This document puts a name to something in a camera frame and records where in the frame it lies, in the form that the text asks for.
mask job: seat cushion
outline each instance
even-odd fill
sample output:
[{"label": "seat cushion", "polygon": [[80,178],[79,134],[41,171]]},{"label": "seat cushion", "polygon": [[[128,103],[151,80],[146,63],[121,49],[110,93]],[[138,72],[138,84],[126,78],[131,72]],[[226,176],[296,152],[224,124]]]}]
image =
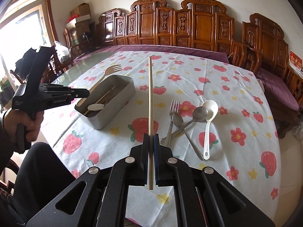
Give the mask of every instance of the seat cushion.
[{"label": "seat cushion", "polygon": [[281,104],[289,107],[292,110],[298,111],[299,105],[296,99],[293,97],[283,80],[269,71],[260,68],[256,78],[261,80],[264,89],[265,96],[272,96]]}]

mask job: gray container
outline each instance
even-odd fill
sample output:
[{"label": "gray container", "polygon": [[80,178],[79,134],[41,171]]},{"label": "gray container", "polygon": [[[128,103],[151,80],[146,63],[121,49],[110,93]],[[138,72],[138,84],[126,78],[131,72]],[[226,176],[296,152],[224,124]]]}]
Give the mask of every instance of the gray container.
[{"label": "gray container", "polygon": [[[121,88],[122,90],[100,110],[94,117],[88,118],[83,114],[87,111],[87,107],[96,103],[111,86]],[[80,113],[81,119],[96,130],[102,129],[109,121],[119,112],[119,110],[130,100],[135,94],[134,80],[131,77],[121,75],[111,75],[104,79],[94,90],[82,105],[75,105],[75,110]]]}]

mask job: floral tablecloth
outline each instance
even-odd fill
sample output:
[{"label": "floral tablecloth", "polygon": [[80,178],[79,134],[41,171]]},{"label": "floral tablecloth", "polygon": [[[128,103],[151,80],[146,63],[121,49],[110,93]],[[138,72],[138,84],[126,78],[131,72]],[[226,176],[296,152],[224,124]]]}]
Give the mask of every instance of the floral tablecloth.
[{"label": "floral tablecloth", "polygon": [[[266,98],[252,72],[226,63],[159,52],[118,52],[98,63],[71,86],[92,87],[104,70],[121,64],[118,74],[134,78],[136,94],[102,130],[86,125],[69,106],[45,111],[41,130],[75,177],[95,165],[107,168],[129,155],[148,132],[148,57],[153,62],[155,132],[160,139],[169,127],[172,99],[180,100],[187,122],[205,100],[218,103],[210,126],[210,159],[201,162],[184,135],[172,140],[173,155],[202,169],[211,166],[273,218],[278,204],[281,159],[275,123]],[[203,153],[206,123],[187,130]],[[130,187],[126,217],[142,226],[177,226],[172,187]]]}]

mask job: metal screw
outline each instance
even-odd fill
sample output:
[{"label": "metal screw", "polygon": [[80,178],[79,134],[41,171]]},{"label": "metal screw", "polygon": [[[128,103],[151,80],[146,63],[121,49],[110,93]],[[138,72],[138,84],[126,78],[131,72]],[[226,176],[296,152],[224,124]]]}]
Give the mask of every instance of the metal screw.
[{"label": "metal screw", "polygon": [[211,168],[211,167],[206,167],[206,168],[204,168],[204,172],[206,174],[213,174],[214,173],[214,169]]},{"label": "metal screw", "polygon": [[88,169],[88,172],[90,174],[96,174],[98,171],[99,171],[99,169],[95,166]]},{"label": "metal screw", "polygon": [[125,159],[125,162],[126,162],[126,163],[134,163],[134,157],[127,157],[127,158]]},{"label": "metal screw", "polygon": [[170,163],[170,164],[175,164],[175,163],[178,162],[178,160],[177,160],[176,158],[171,157],[171,158],[169,158],[169,159],[167,160],[167,162]]}]

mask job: plastic bag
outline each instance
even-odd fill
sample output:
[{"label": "plastic bag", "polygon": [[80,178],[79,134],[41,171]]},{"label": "plastic bag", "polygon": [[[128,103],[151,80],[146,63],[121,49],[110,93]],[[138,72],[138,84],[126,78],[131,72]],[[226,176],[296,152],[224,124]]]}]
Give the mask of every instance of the plastic bag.
[{"label": "plastic bag", "polygon": [[70,60],[72,58],[71,54],[69,53],[69,49],[67,47],[61,45],[57,41],[55,41],[55,45],[56,45],[57,55],[61,64],[63,64],[66,60]]}]

